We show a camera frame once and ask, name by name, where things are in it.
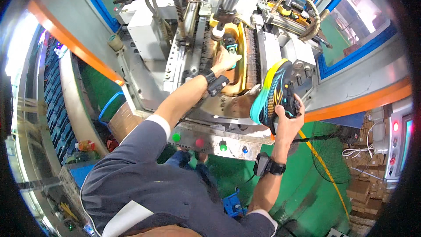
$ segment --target jeans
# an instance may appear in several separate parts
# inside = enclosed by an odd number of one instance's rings
[[[181,167],[188,171],[195,171],[200,179],[202,179],[209,187],[216,187],[216,179],[211,175],[208,167],[203,163],[197,163],[196,169],[189,165],[192,156],[189,152],[179,150],[174,153],[165,163],[175,167]]]

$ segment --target shoe sole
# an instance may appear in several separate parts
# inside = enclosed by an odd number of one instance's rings
[[[259,115],[260,115],[260,112],[263,109],[263,107],[265,106],[266,101],[269,97],[269,90],[270,90],[270,87],[272,85],[273,77],[275,76],[275,73],[277,72],[279,67],[282,66],[282,64],[284,64],[286,61],[288,61],[288,60],[287,59],[281,59],[280,61],[275,63],[269,69],[269,71],[267,72],[267,74],[264,78],[263,87],[262,87],[259,95],[257,96],[256,100],[254,101],[254,103],[252,104],[251,109],[250,109],[250,118],[256,124],[262,124],[262,123],[260,123]]]

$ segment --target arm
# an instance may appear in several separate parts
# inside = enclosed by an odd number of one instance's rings
[[[297,135],[298,131],[304,124],[304,104],[301,99],[295,94],[295,98],[300,103],[301,115],[294,119],[288,119],[285,116],[285,110],[282,106],[277,105],[275,112],[279,117],[278,127],[275,137],[275,146],[272,151],[272,160],[280,164],[287,163],[287,155],[292,140]],[[281,186],[281,176],[276,176],[267,173],[260,177],[257,183],[251,203],[248,207],[248,212],[253,210],[263,209],[267,212],[273,207],[278,198],[279,188]]]
[[[220,47],[215,66],[211,68],[216,77],[231,68],[241,55],[230,55]],[[198,75],[171,93],[158,107],[154,114],[164,118],[173,129],[178,120],[192,108],[206,92],[208,82],[203,75]]]

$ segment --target orange metal bar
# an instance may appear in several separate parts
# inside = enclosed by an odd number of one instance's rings
[[[412,93],[411,82],[405,78],[389,87],[377,92],[353,99],[351,101],[315,110],[305,114],[305,122],[320,121],[335,117],[342,117],[353,113],[359,113],[389,103],[394,103],[410,96]]]
[[[28,10],[35,15],[38,22],[48,30],[62,44],[66,45],[71,52],[76,54],[82,61],[92,66],[95,70],[102,73],[108,79],[117,83],[124,84],[124,79],[114,70],[108,67],[97,56],[89,51],[80,41],[78,41],[41,3],[39,0],[31,0],[28,5]]]

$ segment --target black watch strap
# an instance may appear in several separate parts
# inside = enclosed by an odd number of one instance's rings
[[[215,74],[211,69],[203,69],[199,71],[200,75],[203,75],[206,78],[206,81],[208,82],[208,86],[211,85],[215,80]]]
[[[286,169],[287,169],[286,164],[278,164],[272,160],[269,172],[273,175],[280,176],[285,172]]]

